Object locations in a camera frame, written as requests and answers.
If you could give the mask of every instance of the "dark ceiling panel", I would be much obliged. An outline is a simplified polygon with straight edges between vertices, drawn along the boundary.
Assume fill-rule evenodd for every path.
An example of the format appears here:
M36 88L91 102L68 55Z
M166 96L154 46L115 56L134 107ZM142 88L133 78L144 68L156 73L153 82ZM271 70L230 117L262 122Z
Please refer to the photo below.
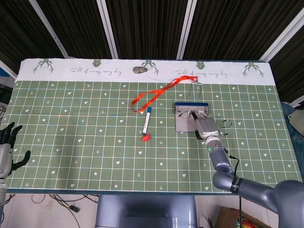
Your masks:
M281 101L304 95L304 27L269 62Z
M199 0L184 59L259 60L302 0Z
M119 58L176 59L187 0L107 0Z
M96 0L37 0L69 56L112 58Z
M0 59L15 73L26 58L62 58L28 0L0 1Z

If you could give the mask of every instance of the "eyeglasses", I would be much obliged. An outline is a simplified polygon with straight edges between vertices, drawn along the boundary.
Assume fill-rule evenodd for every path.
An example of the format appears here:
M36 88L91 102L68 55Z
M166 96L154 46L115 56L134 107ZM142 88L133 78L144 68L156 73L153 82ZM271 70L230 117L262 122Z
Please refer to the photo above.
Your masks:
M178 117L189 118L191 113L195 113L198 118L207 117L207 113L203 108L197 108L195 110L190 110L188 108L182 108L180 111L177 111L179 114Z

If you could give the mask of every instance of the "red lanyard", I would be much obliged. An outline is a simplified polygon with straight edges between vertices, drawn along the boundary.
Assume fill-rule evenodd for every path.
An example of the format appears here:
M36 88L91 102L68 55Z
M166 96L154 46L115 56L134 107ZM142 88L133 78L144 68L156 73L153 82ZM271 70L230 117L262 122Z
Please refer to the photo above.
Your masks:
M171 81L169 84L167 84L163 89L160 90L150 90L147 92L144 92L142 94L140 94L137 98L135 98L132 103L131 103L131 110L134 112L141 112L143 110L145 110L147 107L149 107L160 95L162 95L164 92L166 92L167 89L170 89L171 87L174 87L176 84L178 84L180 81L182 80L191 80L193 82L197 82L198 81L198 77L197 76L186 76L183 75L181 77L178 77L176 79L174 79L173 81ZM136 104L145 94L156 94L150 101L148 101L140 110L134 110L134 104Z

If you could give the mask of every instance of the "green grid mat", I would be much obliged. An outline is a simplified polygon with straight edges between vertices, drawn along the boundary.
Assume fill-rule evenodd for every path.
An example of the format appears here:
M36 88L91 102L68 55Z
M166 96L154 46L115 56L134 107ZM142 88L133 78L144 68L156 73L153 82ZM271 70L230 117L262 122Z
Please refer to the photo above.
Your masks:
M274 86L178 84L145 112L130 111L141 92L165 83L18 81L3 119L23 125L13 159L31 159L7 179L10 188L222 192L205 143L175 132L175 102L207 102L218 127L230 119L223 145L241 159L237 174L275 186L300 173ZM147 99L141 100L139 106Z

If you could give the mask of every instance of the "table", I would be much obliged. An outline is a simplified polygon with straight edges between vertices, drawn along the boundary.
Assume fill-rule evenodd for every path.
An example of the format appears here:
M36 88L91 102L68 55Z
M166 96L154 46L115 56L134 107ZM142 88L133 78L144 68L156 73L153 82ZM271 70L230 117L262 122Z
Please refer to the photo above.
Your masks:
M135 74L133 67L148 71ZM182 75L198 76L152 104L151 139L141 140L145 112L130 110L141 92ZM141 107L152 98L139 102ZM175 102L207 102L223 145L241 159L238 175L274 187L301 176L269 64L106 59L26 59L1 129L23 125L13 159L27 166L7 179L10 193L169 192L222 194L204 142L175 132Z

